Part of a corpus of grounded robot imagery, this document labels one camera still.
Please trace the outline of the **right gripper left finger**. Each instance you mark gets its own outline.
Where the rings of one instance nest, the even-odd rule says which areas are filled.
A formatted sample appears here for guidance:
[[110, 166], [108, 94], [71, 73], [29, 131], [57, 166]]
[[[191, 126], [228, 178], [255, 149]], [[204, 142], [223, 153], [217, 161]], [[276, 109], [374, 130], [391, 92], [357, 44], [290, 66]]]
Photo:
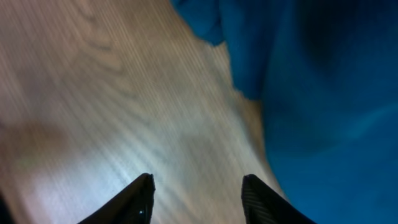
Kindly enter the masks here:
[[79, 224], [150, 224], [155, 182], [143, 173]]

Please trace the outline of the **blue polo shirt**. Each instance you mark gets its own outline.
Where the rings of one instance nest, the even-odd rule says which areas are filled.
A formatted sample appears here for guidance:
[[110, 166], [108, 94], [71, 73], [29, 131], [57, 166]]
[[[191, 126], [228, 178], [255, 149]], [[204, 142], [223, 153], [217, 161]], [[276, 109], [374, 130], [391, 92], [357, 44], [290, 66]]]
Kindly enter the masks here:
[[174, 0], [260, 100], [271, 169], [317, 223], [397, 222], [396, 0]]

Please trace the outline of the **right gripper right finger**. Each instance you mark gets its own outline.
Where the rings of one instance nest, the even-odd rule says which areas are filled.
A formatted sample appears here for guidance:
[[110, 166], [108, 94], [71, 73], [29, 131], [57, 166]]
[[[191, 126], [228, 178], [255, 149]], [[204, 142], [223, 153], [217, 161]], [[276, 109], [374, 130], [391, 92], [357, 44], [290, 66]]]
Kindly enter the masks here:
[[241, 201], [247, 224], [315, 224], [254, 174], [243, 177]]

